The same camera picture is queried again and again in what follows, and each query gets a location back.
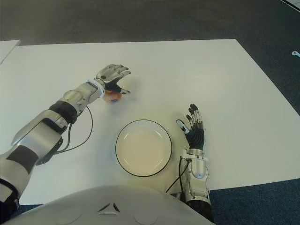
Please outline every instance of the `floor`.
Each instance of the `floor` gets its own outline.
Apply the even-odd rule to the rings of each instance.
[[[299,24],[300,13],[280,0],[2,0],[0,5],[0,40],[20,39],[21,45],[237,39],[298,114],[300,58],[291,52],[300,52]],[[298,224],[299,184],[297,179],[212,191],[216,223]]]

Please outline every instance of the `black cable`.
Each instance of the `black cable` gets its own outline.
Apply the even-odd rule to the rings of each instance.
[[[94,122],[93,122],[93,116],[92,116],[92,113],[91,113],[89,107],[88,107],[88,106],[86,106],[86,107],[87,107],[87,109],[89,110],[89,113],[90,113],[90,119],[91,119],[91,128],[90,128],[90,134],[89,134],[89,136],[88,136],[87,139],[85,139],[85,141],[82,142],[81,144],[79,144],[79,145],[77,145],[77,146],[75,146],[75,147],[72,147],[72,148],[70,148],[70,149],[67,149],[67,148],[69,147],[69,144],[70,144],[71,127],[72,127],[72,124],[71,124],[70,127],[69,127],[68,135],[67,135],[67,145],[66,145],[66,147],[65,147],[63,150],[61,150],[61,151],[57,151],[55,154],[60,154],[60,153],[66,152],[66,151],[70,151],[70,150],[76,149],[76,148],[82,146],[83,144],[85,144],[85,143],[88,141],[88,139],[90,138],[90,135],[92,134],[92,131],[93,131],[93,123],[94,123]]]
[[[183,196],[183,186],[182,186],[182,180],[181,180],[181,174],[180,174],[180,170],[181,170],[181,162],[182,162],[182,157],[180,156],[180,161],[179,161],[179,166],[178,166],[178,175],[179,175],[179,182],[180,182],[180,188],[181,188],[181,195],[180,195],[180,199],[184,202],[184,196]]]
[[[187,165],[186,165],[186,167],[184,168],[184,170],[183,170],[183,172],[182,172],[182,174],[180,174],[180,176],[170,185],[170,187],[166,190],[166,193],[171,189],[171,187],[173,187],[173,185],[176,183],[176,181],[178,181],[179,180],[179,178],[181,178],[182,177],[182,175],[184,174],[184,172],[187,170],[187,168],[188,168],[188,164],[189,164],[189,161],[187,161]]]

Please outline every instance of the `white plate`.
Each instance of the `white plate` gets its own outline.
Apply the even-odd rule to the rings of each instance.
[[[152,176],[169,162],[171,139],[166,130],[151,120],[137,120],[125,126],[116,142],[120,165],[130,174]]]

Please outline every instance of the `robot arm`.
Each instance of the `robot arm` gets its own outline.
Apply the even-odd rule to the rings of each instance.
[[[181,155],[182,159],[189,162],[186,170],[184,199],[188,206],[213,222],[209,192],[206,187],[209,174],[205,163],[208,159],[204,157],[203,152],[203,122],[197,106],[191,104],[188,110],[192,116],[187,115],[190,129],[183,121],[177,120],[177,124],[185,134],[189,144],[189,149],[184,149]]]
[[[111,64],[102,69],[93,80],[87,80],[41,112],[13,138],[12,148],[0,155],[1,221],[18,208],[18,200],[26,188],[35,165],[48,162],[62,145],[62,133],[68,124],[76,122],[85,107],[105,90],[129,94],[116,83],[130,74],[127,67]]]

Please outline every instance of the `white tabletop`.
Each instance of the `white tabletop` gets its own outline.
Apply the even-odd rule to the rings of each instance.
[[[0,41],[0,64],[10,54],[14,47],[19,45],[19,40]]]
[[[300,117],[236,40],[16,47],[0,65],[0,151],[10,149],[15,133],[65,91],[111,63],[130,68],[120,86],[132,94],[115,105],[101,99],[91,104],[89,141],[35,167],[22,204],[112,184],[165,191],[178,176],[181,150],[188,147],[176,119],[185,120],[190,103],[204,121],[211,189],[300,177]],[[138,119],[161,124],[173,146],[166,168],[147,178],[128,174],[115,156],[118,133]],[[81,143],[89,130],[84,112],[72,128],[70,146]],[[176,184],[172,192],[178,190]]]

